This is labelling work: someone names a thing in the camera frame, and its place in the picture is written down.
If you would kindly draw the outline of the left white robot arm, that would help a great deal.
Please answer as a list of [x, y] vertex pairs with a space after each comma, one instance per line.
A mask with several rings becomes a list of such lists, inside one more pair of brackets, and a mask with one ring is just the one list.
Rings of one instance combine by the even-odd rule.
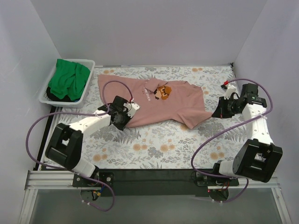
[[110, 125], [124, 130], [139, 109], [137, 103], [116, 96], [112, 103], [99, 107], [92, 116], [68, 125], [59, 123], [54, 129], [45, 156], [69, 171], [84, 175], [83, 181], [88, 186], [96, 186], [100, 180], [96, 173], [99, 169], [81, 157], [84, 137]]

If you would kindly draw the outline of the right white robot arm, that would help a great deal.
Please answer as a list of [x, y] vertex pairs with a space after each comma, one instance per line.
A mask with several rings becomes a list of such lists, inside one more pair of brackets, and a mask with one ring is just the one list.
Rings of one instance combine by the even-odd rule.
[[282, 155], [281, 147], [275, 146], [267, 127], [266, 99], [259, 97], [257, 84], [244, 84], [237, 94], [236, 88], [225, 83], [226, 91], [219, 98], [212, 114], [214, 118], [227, 119], [242, 114], [246, 124], [247, 140], [232, 161], [219, 161], [211, 174], [212, 182], [222, 185], [228, 177], [247, 177], [254, 181], [268, 182]]

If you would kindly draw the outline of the pink t-shirt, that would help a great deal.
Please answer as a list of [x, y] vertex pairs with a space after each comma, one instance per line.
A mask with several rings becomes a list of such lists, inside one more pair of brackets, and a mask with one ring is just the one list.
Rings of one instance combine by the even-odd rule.
[[187, 81], [134, 79], [100, 74], [98, 86], [108, 103], [115, 96], [120, 96], [124, 99], [133, 98], [140, 106], [127, 124], [129, 128], [172, 119], [193, 129], [212, 116], [211, 112], [205, 110], [202, 89]]

